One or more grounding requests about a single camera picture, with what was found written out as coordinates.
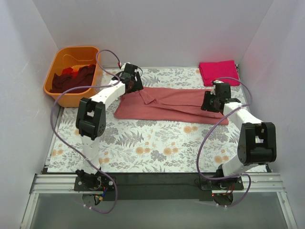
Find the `salmon pink polo shirt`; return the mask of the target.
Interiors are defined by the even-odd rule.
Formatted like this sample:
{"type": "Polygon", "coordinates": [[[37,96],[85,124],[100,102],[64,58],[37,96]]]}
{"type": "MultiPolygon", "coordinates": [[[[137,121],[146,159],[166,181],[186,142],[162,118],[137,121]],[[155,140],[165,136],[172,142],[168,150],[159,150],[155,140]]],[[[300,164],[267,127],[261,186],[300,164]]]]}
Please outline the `salmon pink polo shirt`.
{"type": "Polygon", "coordinates": [[[144,87],[121,96],[114,117],[214,125],[223,115],[201,109],[205,92],[205,89],[144,87]]]}

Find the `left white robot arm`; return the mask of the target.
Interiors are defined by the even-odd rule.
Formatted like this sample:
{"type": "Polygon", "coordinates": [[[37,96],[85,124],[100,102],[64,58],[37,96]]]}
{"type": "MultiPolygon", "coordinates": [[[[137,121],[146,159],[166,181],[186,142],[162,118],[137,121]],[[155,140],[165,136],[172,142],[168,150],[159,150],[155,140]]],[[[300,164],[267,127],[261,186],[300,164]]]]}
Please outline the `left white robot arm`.
{"type": "Polygon", "coordinates": [[[142,90],[141,75],[140,67],[125,63],[106,88],[80,100],[76,128],[81,135],[82,154],[85,157],[81,170],[91,174],[85,179],[89,190],[96,191],[102,184],[101,178],[95,174],[100,168],[99,143],[106,128],[106,110],[120,96],[142,90]]]}

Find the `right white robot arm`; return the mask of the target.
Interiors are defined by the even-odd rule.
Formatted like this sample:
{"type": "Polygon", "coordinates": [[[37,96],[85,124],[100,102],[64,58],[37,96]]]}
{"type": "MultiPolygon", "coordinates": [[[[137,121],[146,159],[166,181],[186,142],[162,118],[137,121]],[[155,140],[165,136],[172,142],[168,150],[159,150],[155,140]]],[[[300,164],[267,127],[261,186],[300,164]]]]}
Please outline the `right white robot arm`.
{"type": "Polygon", "coordinates": [[[213,180],[220,189],[228,189],[233,184],[233,178],[240,177],[247,170],[266,165],[276,160],[276,129],[272,122],[263,122],[253,116],[239,99],[231,96],[231,86],[224,83],[223,78],[212,82],[213,90],[204,93],[201,109],[221,113],[224,121],[230,119],[239,129],[237,154],[227,163],[222,164],[214,177],[203,173],[199,175],[213,180]]]}

